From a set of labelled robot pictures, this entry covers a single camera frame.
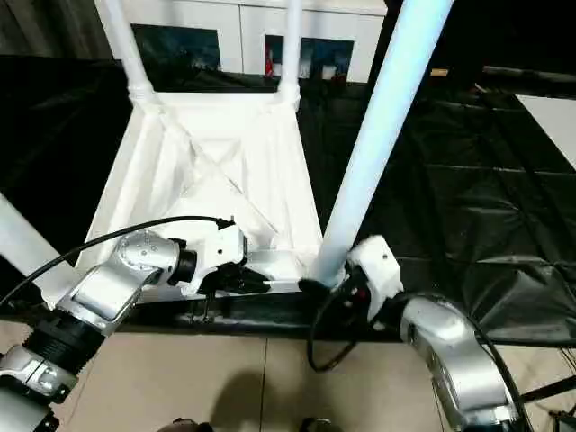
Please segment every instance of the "floor tile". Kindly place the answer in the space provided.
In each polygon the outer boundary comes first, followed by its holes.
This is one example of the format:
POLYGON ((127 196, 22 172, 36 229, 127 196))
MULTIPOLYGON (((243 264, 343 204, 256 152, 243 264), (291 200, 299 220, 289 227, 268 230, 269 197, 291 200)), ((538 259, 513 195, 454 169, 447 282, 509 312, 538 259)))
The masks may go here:
MULTIPOLYGON (((528 346, 499 346, 520 392, 561 380, 572 375, 560 351, 554 348, 528 346)), ((569 410, 576 403, 576 391, 568 391, 552 398, 526 405, 534 430, 552 432, 550 410, 569 410)))
MULTIPOLYGON (((319 357, 338 344, 319 344, 319 357)), ((270 339, 265 432, 294 432, 302 419, 332 419, 345 431, 441 430, 428 369, 409 346, 361 344, 334 371, 317 374, 301 341, 270 339)))
POLYGON ((250 337, 115 334, 67 432, 154 432, 176 418, 257 431, 265 346, 250 337))

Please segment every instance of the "white pole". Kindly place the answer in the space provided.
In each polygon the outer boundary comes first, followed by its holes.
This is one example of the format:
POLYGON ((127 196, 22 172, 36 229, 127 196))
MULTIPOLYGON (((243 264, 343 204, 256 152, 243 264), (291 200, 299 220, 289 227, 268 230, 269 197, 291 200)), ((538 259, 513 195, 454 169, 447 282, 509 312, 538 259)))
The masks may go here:
POLYGON ((310 270, 310 276, 325 285, 338 283, 452 2, 404 0, 324 241, 310 270))
POLYGON ((124 71, 128 77, 128 90, 132 99, 154 103, 156 95, 148 80, 134 33, 122 9, 121 0, 103 0, 112 24, 111 31, 120 51, 124 71))
POLYGON ((289 2, 286 11, 286 33, 283 40, 282 76, 278 86, 280 96, 294 103, 298 109, 300 88, 300 35, 302 27, 302 0, 286 0, 289 2))
MULTIPOLYGON (((0 255, 23 275, 29 275, 59 255, 1 193, 0 255)), ((34 283, 40 288, 44 301, 53 308, 76 280, 75 269, 63 262, 37 278, 34 283)))

